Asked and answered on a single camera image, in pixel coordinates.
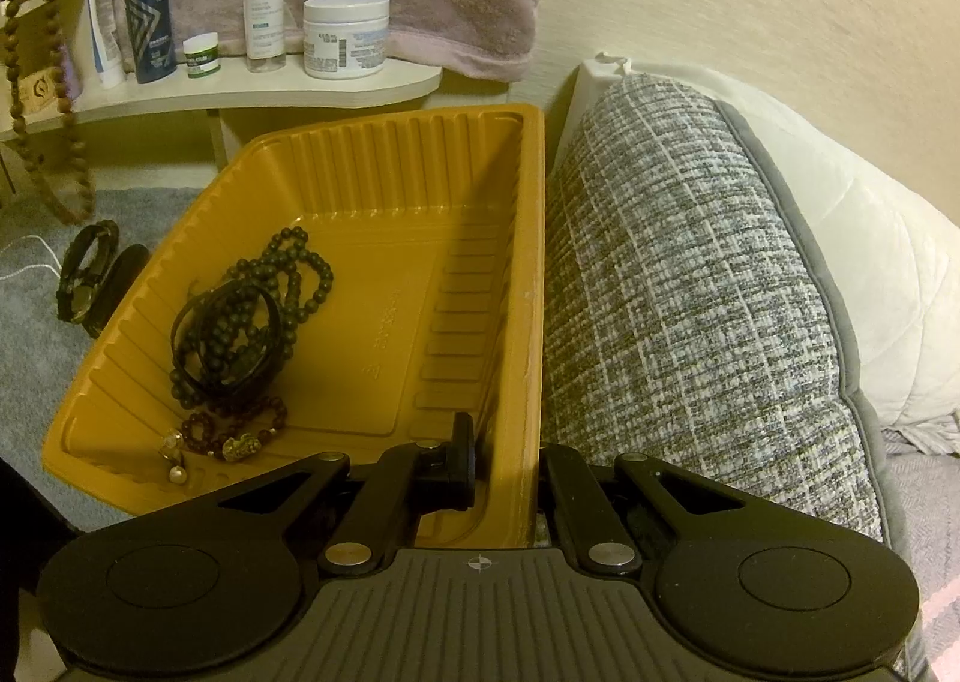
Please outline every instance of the product label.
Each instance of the product label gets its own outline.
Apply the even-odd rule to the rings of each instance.
[[[155,7],[144,0],[127,0],[127,27],[138,74],[163,73],[175,66],[166,1]]]
[[[120,47],[117,46],[117,25],[113,16],[113,0],[93,0],[96,5],[97,22],[103,33],[104,58],[120,59]]]
[[[320,73],[370,70],[383,64],[387,30],[304,35],[304,67]]]
[[[283,53],[283,0],[243,0],[243,18],[251,60]]]
[[[220,69],[216,46],[206,51],[198,51],[196,54],[186,54],[185,57],[187,78],[200,78]]]

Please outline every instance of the white bedding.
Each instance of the white bedding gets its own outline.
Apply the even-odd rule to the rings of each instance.
[[[560,154],[583,110],[624,68],[629,61],[584,63]],[[960,405],[960,229],[752,86],[692,65],[632,71],[676,78],[742,113],[784,175],[840,289],[859,345],[861,385],[881,426],[899,428],[922,449],[960,452],[952,417]],[[936,423],[911,437],[911,426],[928,420]]]

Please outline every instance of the spray bottle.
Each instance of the spray bottle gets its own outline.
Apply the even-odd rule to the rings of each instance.
[[[170,0],[124,0],[133,65],[140,84],[176,70]]]
[[[278,70],[286,62],[283,0],[243,0],[247,67],[254,73]]]

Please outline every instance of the gold charm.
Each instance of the gold charm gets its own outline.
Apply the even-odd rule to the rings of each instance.
[[[56,88],[52,73],[53,67],[47,67],[20,78],[18,94],[23,113],[36,113],[54,101]]]
[[[260,439],[253,433],[244,433],[239,439],[227,438],[224,442],[224,460],[235,463],[260,451]]]
[[[163,443],[160,444],[160,455],[171,465],[184,465],[184,453],[181,447],[184,445],[184,433],[180,431],[170,431],[163,437]]]

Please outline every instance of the wooden bead strand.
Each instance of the wooden bead strand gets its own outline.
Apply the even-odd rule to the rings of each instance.
[[[80,194],[80,210],[71,211],[56,196],[50,182],[40,169],[43,157],[35,155],[30,147],[27,135],[27,122],[23,115],[23,103],[20,102],[20,63],[17,47],[19,37],[17,30],[19,20],[16,15],[20,12],[23,0],[7,0],[6,22],[4,24],[4,63],[7,66],[7,80],[10,82],[11,99],[10,115],[13,120],[13,132],[16,140],[13,142],[17,153],[23,158],[24,167],[30,175],[31,181],[40,193],[40,200],[53,212],[54,216],[64,224],[80,224],[88,220],[95,207],[93,183],[90,181],[89,164],[86,161],[86,146],[77,132],[77,116],[73,113],[73,104],[67,96],[66,73],[64,71],[64,32],[59,20],[58,0],[46,0],[44,12],[46,14],[46,33],[50,52],[51,77],[56,94],[56,109],[61,115],[61,127],[64,128],[64,137],[68,144],[67,162],[74,171]]]

